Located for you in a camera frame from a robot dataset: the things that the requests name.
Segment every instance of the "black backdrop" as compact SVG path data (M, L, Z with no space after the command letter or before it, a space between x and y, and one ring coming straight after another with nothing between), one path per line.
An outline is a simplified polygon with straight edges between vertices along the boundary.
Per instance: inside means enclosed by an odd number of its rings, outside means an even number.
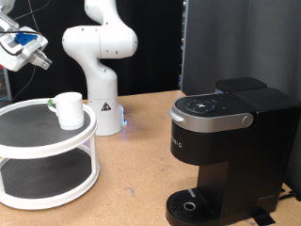
M48 0L31 0L32 9ZM36 69L30 86L17 102L54 97L60 92L78 91L87 98L84 72L63 50L61 40L68 27L97 25L84 11L85 0L52 0L47 8L35 13L40 32L49 41L44 53L54 63L48 71ZM182 34L182 0L117 0L121 20L138 36L134 56L102 59L119 79L119 96L173 90L178 88ZM16 0L8 15L14 19L29 12L28 1ZM36 29L31 16L16 20L20 26ZM29 81L34 66L27 64L18 72L9 72L12 95Z

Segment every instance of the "drip tray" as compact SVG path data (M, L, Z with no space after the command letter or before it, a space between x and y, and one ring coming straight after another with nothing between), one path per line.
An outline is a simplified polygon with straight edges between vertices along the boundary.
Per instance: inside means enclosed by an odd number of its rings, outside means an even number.
M81 185L91 174L91 158L76 148L55 156L9 159L0 170L5 193L23 199L50 198Z
M197 188L174 193L167 200L166 218L170 225L218 225L218 216Z

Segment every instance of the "mug handle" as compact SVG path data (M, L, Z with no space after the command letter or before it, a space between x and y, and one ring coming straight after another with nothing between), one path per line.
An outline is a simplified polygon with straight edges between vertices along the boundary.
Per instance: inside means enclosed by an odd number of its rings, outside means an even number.
M48 105L49 110L55 112L56 115L57 115L57 111L56 111L56 109L53 107L53 104L55 104L55 101L54 101L53 99L50 99L50 100L47 102L47 105Z

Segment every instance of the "white mug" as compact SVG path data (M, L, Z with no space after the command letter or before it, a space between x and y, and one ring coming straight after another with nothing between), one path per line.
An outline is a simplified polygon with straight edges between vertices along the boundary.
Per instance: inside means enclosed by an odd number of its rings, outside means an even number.
M49 109L56 113L63 130L75 130L84 125L83 96L78 92L58 94L47 103Z

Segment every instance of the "coffee maker handle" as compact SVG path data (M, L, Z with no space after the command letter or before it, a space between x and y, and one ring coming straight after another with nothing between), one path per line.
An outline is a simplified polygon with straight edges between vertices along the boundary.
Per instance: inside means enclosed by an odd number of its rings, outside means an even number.
M178 116L172 109L168 110L168 114L171 117L172 120L177 121L177 122L184 122L185 119Z

